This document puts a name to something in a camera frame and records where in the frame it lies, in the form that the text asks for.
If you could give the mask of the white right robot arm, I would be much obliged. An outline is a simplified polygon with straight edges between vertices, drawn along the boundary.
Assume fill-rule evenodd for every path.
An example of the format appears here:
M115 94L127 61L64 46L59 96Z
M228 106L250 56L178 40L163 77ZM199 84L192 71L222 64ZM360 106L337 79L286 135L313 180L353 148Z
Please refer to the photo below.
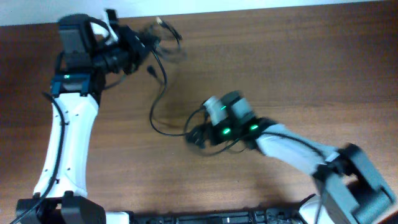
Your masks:
M185 139L199 148L242 141L247 148L278 159L312 177L318 194L300 207L307 223L372 223L397 202L386 180L355 144L336 147L295 134L273 119L256 116L238 91L205 100L204 122L185 129Z

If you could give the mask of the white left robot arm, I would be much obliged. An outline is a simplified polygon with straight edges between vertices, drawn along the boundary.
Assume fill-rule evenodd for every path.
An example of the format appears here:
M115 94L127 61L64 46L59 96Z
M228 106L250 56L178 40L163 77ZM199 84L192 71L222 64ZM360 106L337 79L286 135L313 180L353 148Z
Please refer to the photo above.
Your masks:
M86 163L91 130L108 89L109 73L134 73L160 38L146 30L72 14L58 21L63 51L50 92L52 129L39 181L31 198L20 199L16 223L132 223L132 212L107 212L87 197Z

